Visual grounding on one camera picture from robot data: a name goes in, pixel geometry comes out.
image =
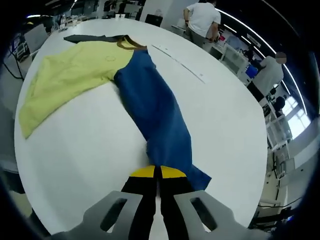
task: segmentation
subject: white table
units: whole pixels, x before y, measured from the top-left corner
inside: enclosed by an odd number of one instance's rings
[[[73,34],[128,34],[148,45],[191,134],[193,163],[212,177],[206,191],[231,208],[236,221],[248,226],[266,175],[267,135],[262,108],[218,60],[174,33],[130,19],[95,19],[54,32],[30,66],[16,114],[43,57],[73,46],[63,39]],[[166,46],[209,82],[203,83],[152,45]],[[51,234],[78,225],[89,207],[110,191],[120,191],[132,172],[148,164],[146,141],[112,83],[87,91],[60,107],[27,140],[16,121],[14,142],[27,197]],[[150,239],[163,240],[167,233],[159,201]]]

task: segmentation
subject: person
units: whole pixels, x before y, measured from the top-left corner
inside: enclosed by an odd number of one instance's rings
[[[210,42],[213,42],[218,36],[218,25],[221,22],[221,15],[215,6],[217,0],[207,0],[205,3],[195,3],[187,6],[183,10],[183,16],[186,25],[186,35],[190,41],[202,48],[205,42],[207,33],[211,29],[212,37]]]
[[[278,84],[284,78],[282,64],[287,61],[287,56],[283,52],[277,52],[275,58],[267,56],[260,63],[261,70],[247,86],[255,99],[260,102],[275,84]]]
[[[284,108],[284,106],[286,105],[286,99],[287,96],[278,96],[275,100],[274,103],[272,103],[273,109],[275,111],[275,115],[277,118],[279,118],[281,115],[283,115],[284,113],[282,112],[282,109]],[[263,113],[264,116],[268,116],[271,112],[271,109],[268,105],[266,105],[266,107],[263,107]]]
[[[125,9],[126,9],[127,3],[128,3],[127,0],[123,0],[122,3],[120,3],[118,14],[125,14]]]
[[[277,93],[277,89],[272,88],[271,91],[270,91],[270,94],[271,95],[275,95],[276,93]]]
[[[104,3],[103,11],[110,12],[116,8],[117,1],[116,0],[108,0]]]
[[[252,61],[252,59],[254,58],[254,45],[251,44],[248,48],[248,50],[245,50],[243,52],[244,56],[246,56],[248,58],[249,63]]]

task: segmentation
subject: wall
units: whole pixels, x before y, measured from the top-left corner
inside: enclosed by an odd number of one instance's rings
[[[71,11],[66,11],[63,13],[66,17],[71,17]]]
[[[303,197],[309,181],[314,173],[316,164],[319,157],[319,151],[316,152],[307,162],[303,163],[295,171],[290,172],[280,182],[280,186],[283,188],[287,185],[287,203],[292,203],[296,199]],[[292,208],[299,205],[300,200],[291,204]]]
[[[310,125],[288,144],[289,154],[294,158],[295,168],[308,161],[319,149],[319,119],[314,119]]]
[[[83,7],[74,7],[71,10],[71,15],[81,15],[84,13],[84,8]]]
[[[84,15],[90,15],[94,11],[95,7],[95,0],[85,1],[84,2],[84,8],[83,8],[83,14]]]
[[[286,90],[281,86],[281,84],[279,84],[279,86],[276,88],[276,93],[274,96],[275,98],[277,98],[277,97],[283,97],[284,95],[289,97],[289,94],[286,92]]]
[[[172,31],[171,25],[176,25],[179,19],[184,18],[184,9],[191,5],[197,3],[198,0],[173,0],[167,14],[164,16],[161,27]]]
[[[229,37],[235,36],[235,35],[234,35],[231,31],[225,29],[225,30],[223,31],[222,36],[225,37],[224,42],[226,42]],[[240,42],[241,42],[241,49],[242,49],[242,50],[248,50],[248,45],[247,45],[244,41],[242,41],[242,39],[240,39]],[[256,54],[256,52],[253,52],[253,55],[254,55],[254,57],[255,57],[256,59],[262,60],[261,57],[260,57],[258,54]]]
[[[96,13],[97,13],[97,17],[100,19],[103,17],[104,15],[104,7],[105,7],[105,2],[107,0],[99,0],[99,3],[98,3],[98,7],[96,9]]]
[[[15,76],[20,76],[17,63],[13,56],[3,60]],[[25,70],[19,64],[23,77]],[[0,66],[0,164],[12,162],[15,164],[14,126],[22,80],[14,78],[4,65]]]
[[[164,20],[173,1],[181,1],[181,0],[146,0],[141,13],[140,21],[144,22],[148,14],[154,15],[157,10],[161,10],[161,14]]]

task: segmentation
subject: clothing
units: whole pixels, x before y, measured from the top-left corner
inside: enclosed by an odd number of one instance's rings
[[[135,48],[128,41],[123,44]],[[118,47],[117,42],[86,41],[58,55],[46,56],[19,113],[23,136],[28,138],[51,113],[71,99],[113,80],[133,53],[133,49]]]
[[[286,100],[282,96],[278,96],[275,100],[275,103],[272,104],[274,110],[279,112],[286,105]]]
[[[148,51],[134,51],[129,64],[114,76],[114,83],[147,141],[151,164],[179,169],[195,190],[204,190],[211,178],[192,165],[191,137],[179,105]]]
[[[85,42],[45,57],[32,80],[19,113],[22,134],[29,137],[60,106],[114,80],[125,109],[147,141],[150,163],[178,169],[195,190],[206,189],[211,178],[192,165],[191,137],[179,105],[147,48],[127,35],[80,35],[70,39]]]
[[[254,51],[251,49],[244,51],[244,55],[248,58],[248,62],[251,62],[254,58]]]
[[[156,212],[157,182],[161,197],[161,214],[169,240],[187,240],[184,217],[174,198],[194,191],[186,175],[178,169],[153,165],[140,168],[130,175],[122,192],[142,195],[129,232],[129,240],[148,240]]]
[[[253,82],[250,82],[246,88],[250,91],[250,93],[258,102],[260,102],[265,97]]]
[[[185,34],[188,36],[189,40],[197,45],[198,47],[202,48],[205,38],[203,36],[200,36],[199,34],[192,31],[189,27],[186,28]]]
[[[103,11],[104,12],[109,12],[110,10],[111,10],[111,3],[112,3],[112,1],[106,1],[105,3],[104,3],[104,6],[103,6]]]
[[[209,2],[195,3],[186,8],[191,12],[188,27],[204,38],[213,22],[221,22],[220,12]]]
[[[276,62],[271,56],[267,56],[260,63],[263,69],[252,80],[259,91],[266,96],[269,94],[275,84],[278,84],[284,78],[282,65]]]
[[[127,5],[127,2],[120,3],[118,14],[124,14],[125,13],[126,5]]]

